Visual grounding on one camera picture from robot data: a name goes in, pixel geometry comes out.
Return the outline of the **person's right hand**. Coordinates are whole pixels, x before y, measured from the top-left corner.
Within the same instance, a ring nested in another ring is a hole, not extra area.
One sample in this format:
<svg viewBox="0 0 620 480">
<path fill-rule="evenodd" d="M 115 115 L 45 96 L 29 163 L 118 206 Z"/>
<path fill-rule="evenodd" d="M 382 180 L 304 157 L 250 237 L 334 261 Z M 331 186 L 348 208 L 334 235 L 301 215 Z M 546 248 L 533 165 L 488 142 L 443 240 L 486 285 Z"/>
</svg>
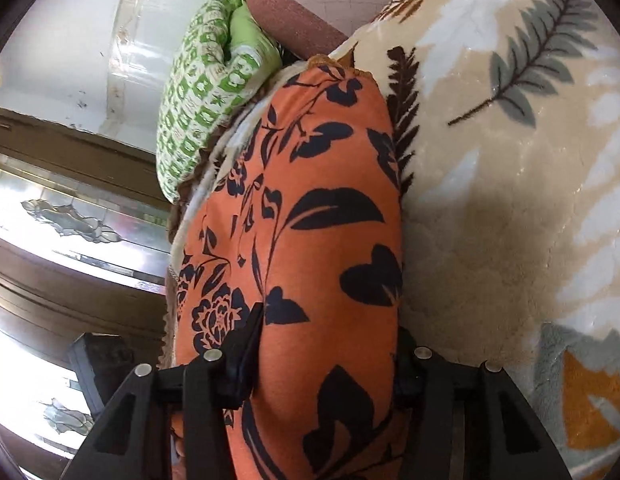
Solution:
<svg viewBox="0 0 620 480">
<path fill-rule="evenodd" d="M 181 413 L 172 416 L 171 435 L 173 440 L 172 478 L 186 480 L 183 416 Z"/>
</svg>

